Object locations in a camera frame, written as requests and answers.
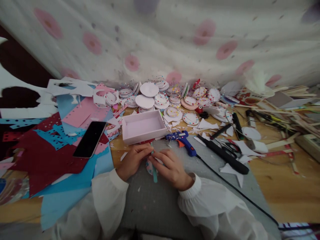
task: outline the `fabric backdrop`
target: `fabric backdrop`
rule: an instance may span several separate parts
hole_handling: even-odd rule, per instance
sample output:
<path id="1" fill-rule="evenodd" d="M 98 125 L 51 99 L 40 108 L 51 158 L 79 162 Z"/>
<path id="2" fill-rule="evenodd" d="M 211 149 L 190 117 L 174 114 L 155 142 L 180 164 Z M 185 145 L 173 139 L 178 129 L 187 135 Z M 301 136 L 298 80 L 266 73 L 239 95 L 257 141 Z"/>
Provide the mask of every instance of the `fabric backdrop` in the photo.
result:
<path id="1" fill-rule="evenodd" d="M 2 0 L 0 21 L 56 78 L 320 82 L 320 2 Z"/>

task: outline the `white shirt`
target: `white shirt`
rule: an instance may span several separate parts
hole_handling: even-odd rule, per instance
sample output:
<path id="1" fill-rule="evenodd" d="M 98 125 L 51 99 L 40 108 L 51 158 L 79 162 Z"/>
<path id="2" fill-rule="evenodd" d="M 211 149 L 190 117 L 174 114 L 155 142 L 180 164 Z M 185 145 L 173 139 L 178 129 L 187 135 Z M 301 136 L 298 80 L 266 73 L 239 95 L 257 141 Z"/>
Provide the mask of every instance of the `white shirt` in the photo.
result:
<path id="1" fill-rule="evenodd" d="M 223 185 L 192 173 L 193 186 L 179 192 L 179 208 L 207 239 L 274 239 L 246 204 Z M 53 239 L 111 239 L 123 215 L 129 184 L 115 169 L 92 179 L 92 192 L 61 217 Z"/>

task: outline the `phone screen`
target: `phone screen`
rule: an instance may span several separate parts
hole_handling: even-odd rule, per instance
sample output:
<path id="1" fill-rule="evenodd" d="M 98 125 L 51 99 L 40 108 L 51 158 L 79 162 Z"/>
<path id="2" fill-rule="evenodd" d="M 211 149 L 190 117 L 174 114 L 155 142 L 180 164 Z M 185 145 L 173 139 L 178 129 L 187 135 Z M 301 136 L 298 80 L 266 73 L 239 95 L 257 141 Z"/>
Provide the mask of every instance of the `phone screen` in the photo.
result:
<path id="1" fill-rule="evenodd" d="M 106 127 L 106 122 L 91 122 L 73 153 L 74 157 L 91 158 Z"/>

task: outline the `hot glue gun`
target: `hot glue gun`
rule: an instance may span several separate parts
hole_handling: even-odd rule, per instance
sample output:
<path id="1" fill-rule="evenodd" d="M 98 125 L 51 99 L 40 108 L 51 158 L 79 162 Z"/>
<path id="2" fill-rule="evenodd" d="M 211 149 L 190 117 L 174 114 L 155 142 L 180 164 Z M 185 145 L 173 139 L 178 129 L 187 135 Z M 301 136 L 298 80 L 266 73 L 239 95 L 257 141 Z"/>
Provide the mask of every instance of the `hot glue gun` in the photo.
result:
<path id="1" fill-rule="evenodd" d="M 185 147 L 187 149 L 188 155 L 190 157 L 195 157 L 197 155 L 196 150 L 188 142 L 187 137 L 189 136 L 187 131 L 175 132 L 166 135 L 164 138 L 168 141 L 176 140 L 179 143 L 179 148 Z"/>

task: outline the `gray cutting mat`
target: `gray cutting mat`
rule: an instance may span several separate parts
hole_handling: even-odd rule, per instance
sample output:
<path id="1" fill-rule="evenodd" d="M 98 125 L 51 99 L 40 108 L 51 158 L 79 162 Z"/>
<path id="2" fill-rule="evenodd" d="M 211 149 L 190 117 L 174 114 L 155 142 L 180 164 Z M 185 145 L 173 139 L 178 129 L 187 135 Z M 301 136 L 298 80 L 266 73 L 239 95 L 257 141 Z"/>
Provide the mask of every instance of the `gray cutting mat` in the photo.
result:
<path id="1" fill-rule="evenodd" d="M 219 168 L 225 165 L 225 162 L 219 156 L 197 142 L 192 136 L 188 137 L 188 141 L 196 149 L 198 155 L 215 171 L 219 172 Z M 226 186 L 244 200 L 255 218 L 263 224 L 271 235 L 276 239 L 281 239 L 278 228 L 272 220 L 250 202 L 243 199 L 241 195 L 218 178 L 200 160 L 197 162 L 196 157 L 189 157 L 185 148 L 179 149 L 176 141 L 171 142 L 170 146 L 182 160 L 186 172 L 194 172 L 200 177 L 214 180 Z M 156 151 L 168 148 L 165 140 L 153 142 L 153 147 Z M 221 173 L 221 175 L 258 206 L 270 213 L 268 204 L 251 171 L 244 176 L 242 189 L 239 187 L 235 175 L 227 173 Z M 202 239 L 200 230 L 193 227 L 186 215 L 180 211 L 177 204 L 178 191 L 173 189 L 165 179 L 158 176 L 158 183 L 154 183 L 153 177 L 148 174 L 145 165 L 142 164 L 138 172 L 129 179 L 129 183 L 126 206 L 120 227 L 134 229 L 136 226 L 140 231 L 171 238 Z"/>

